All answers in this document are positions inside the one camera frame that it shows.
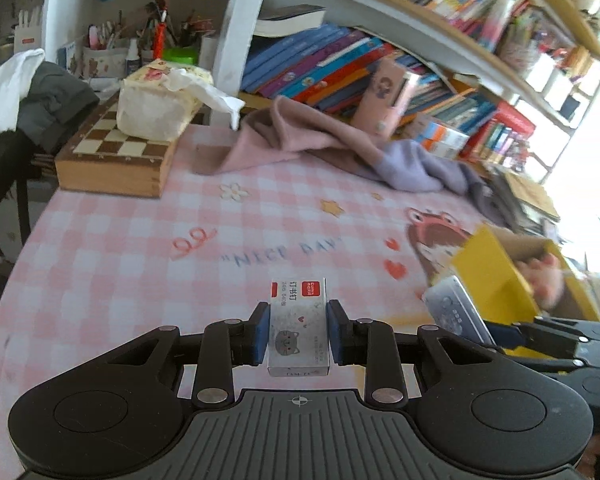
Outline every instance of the yellow box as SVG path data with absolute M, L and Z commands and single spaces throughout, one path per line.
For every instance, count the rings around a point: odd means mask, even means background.
M 542 311 L 514 262 L 540 258 L 546 252 L 554 254 L 563 269 L 573 270 L 552 240 L 517 235 L 484 224 L 451 259 L 450 267 L 443 274 L 460 278 L 484 320 L 507 325 L 532 322 Z M 579 280 L 567 274 L 564 281 L 564 294 L 552 310 L 552 316 L 600 321 L 597 307 Z M 540 356 L 528 349 L 511 353 Z

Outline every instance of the white flower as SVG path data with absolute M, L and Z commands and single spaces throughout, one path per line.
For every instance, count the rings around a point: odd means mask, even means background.
M 220 184 L 220 191 L 222 191 L 222 195 L 220 195 L 220 198 L 222 198 L 222 200 L 233 199 L 236 202 L 241 202 L 243 196 L 249 196 L 249 193 L 241 189 L 240 185 L 236 184 L 235 182 L 230 186 Z

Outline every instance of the pink checkered tablecloth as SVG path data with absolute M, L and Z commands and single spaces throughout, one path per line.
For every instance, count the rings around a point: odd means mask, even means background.
M 324 276 L 349 317 L 412 330 L 429 320 L 425 271 L 483 220 L 451 193 L 395 191 L 309 155 L 199 176 L 193 145 L 185 133 L 160 200 L 58 191 L 38 221 L 0 302 L 0 480 L 22 471 L 7 418 L 36 384 L 156 326 L 198 333 L 246 319 L 281 276 Z M 295 379 L 243 367 L 234 378 L 237 390 L 361 387 L 356 368 Z

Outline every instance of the red heart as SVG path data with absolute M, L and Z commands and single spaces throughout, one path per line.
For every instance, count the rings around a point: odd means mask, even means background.
M 407 267 L 401 263 L 392 262 L 391 260 L 384 261 L 384 269 L 394 280 L 401 280 L 407 275 Z
M 395 238 L 387 238 L 384 241 L 384 244 L 389 247 L 391 250 L 393 251 L 399 251 L 400 250 L 400 244 L 398 243 L 398 241 Z

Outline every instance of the purple book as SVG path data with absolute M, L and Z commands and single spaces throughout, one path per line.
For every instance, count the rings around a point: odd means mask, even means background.
M 365 36 L 365 33 L 360 30 L 352 30 L 349 34 L 344 36 L 344 38 L 340 38 L 339 40 L 328 44 L 318 52 L 305 57 L 288 70 L 285 70 L 280 76 L 260 88 L 258 93 L 263 97 L 273 97 L 289 83 L 309 72 L 309 70 L 313 69 L 321 61 L 327 59 L 331 54 L 341 51 L 343 48 L 361 40 Z

